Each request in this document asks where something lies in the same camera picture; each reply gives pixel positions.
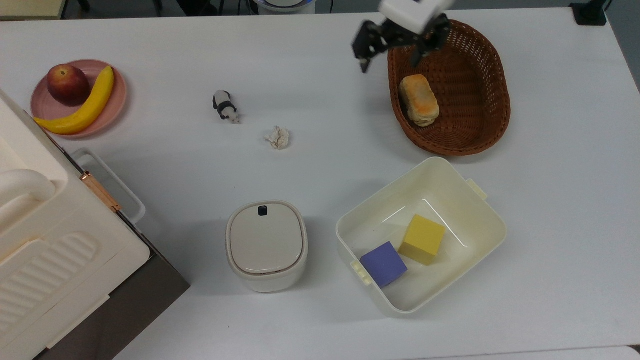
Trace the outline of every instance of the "yellow cube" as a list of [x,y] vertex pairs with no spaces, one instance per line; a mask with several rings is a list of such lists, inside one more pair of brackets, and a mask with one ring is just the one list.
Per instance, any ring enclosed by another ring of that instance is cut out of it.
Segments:
[[420,215],[414,215],[404,234],[398,253],[423,265],[429,265],[438,255],[440,242],[447,228]]

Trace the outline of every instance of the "robotic arm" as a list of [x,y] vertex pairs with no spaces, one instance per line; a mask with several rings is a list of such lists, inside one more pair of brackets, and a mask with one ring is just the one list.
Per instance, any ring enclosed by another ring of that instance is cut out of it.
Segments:
[[442,12],[454,0],[381,0],[378,11],[387,19],[380,25],[365,21],[353,43],[353,54],[367,72],[371,60],[391,47],[415,45],[411,63],[416,67],[422,58],[440,50],[447,41],[451,24]]

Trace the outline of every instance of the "yellow banana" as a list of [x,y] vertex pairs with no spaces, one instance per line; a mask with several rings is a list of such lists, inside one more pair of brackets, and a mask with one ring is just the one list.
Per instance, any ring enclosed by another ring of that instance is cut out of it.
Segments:
[[42,120],[33,118],[38,125],[54,134],[72,135],[79,133],[93,124],[109,102],[113,90],[113,69],[110,66],[104,68],[91,89],[91,95],[75,113],[54,120]]

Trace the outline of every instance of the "appliance handle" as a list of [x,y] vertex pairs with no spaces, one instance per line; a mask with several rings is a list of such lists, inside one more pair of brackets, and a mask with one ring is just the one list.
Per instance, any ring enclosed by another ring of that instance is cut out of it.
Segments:
[[47,201],[55,193],[56,186],[37,171],[19,168],[0,173],[0,208],[23,195]]

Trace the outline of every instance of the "purple cube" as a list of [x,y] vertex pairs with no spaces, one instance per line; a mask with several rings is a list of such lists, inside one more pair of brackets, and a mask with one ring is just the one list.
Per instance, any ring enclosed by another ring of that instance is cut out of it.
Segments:
[[398,280],[406,265],[389,241],[360,258],[360,262],[380,288]]

